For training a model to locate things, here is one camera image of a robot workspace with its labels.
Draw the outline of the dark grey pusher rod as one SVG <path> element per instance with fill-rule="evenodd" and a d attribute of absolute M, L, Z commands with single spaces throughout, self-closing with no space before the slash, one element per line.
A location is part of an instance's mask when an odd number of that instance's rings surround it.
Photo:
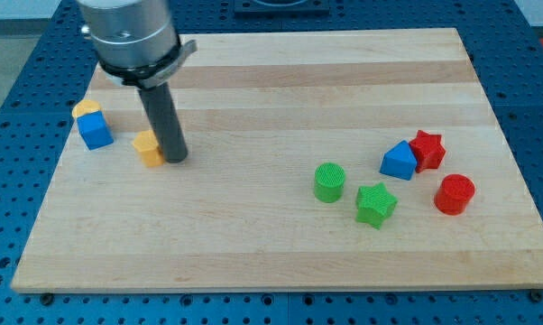
<path fill-rule="evenodd" d="M 169 85 L 163 83 L 154 88 L 140 89 L 138 93 L 165 161 L 183 162 L 188 156 L 188 148 Z"/>

